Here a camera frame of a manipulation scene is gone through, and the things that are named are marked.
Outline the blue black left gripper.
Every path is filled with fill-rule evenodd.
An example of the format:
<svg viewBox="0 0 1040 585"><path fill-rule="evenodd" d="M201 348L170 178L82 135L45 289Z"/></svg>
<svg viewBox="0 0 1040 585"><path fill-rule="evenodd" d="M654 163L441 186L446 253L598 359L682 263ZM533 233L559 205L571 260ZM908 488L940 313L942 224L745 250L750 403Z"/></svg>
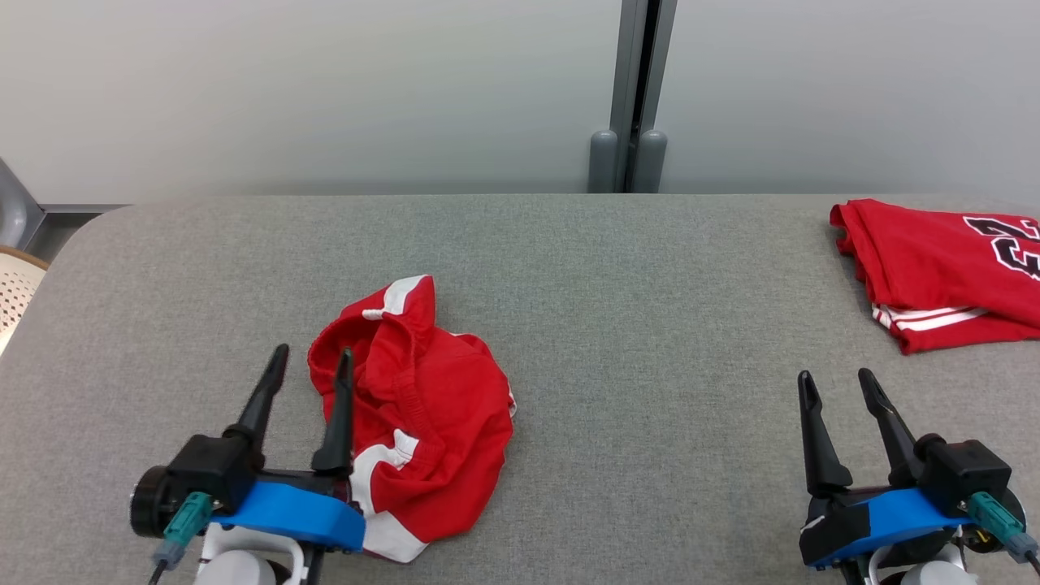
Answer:
<svg viewBox="0 0 1040 585"><path fill-rule="evenodd" d="M289 355L288 344L275 347L238 421L223 430L224 438L263 444ZM263 475L235 512L215 512L214 523L349 554L362 552L366 519L350 500L349 481L332 478L353 473L353 351L344 348L333 377L333 408L323 443L312 457L311 469L316 475Z"/></svg>

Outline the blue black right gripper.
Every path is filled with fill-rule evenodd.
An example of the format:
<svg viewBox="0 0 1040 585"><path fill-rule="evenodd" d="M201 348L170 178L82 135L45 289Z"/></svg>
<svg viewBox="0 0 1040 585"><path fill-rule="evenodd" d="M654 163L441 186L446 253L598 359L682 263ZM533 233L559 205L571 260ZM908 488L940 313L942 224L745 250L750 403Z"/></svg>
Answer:
<svg viewBox="0 0 1040 585"><path fill-rule="evenodd" d="M812 495L799 533L803 563L824 570L886 546L883 569L930 561L969 518L959 509L944 514L914 487L924 470L914 453L914 435L870 368L858 370L858 380L889 462L888 483L907 489L848 490L853 485L851 470L840 462L822 418L816 382L809 370L802 370L796 384L806 488Z"/></svg>

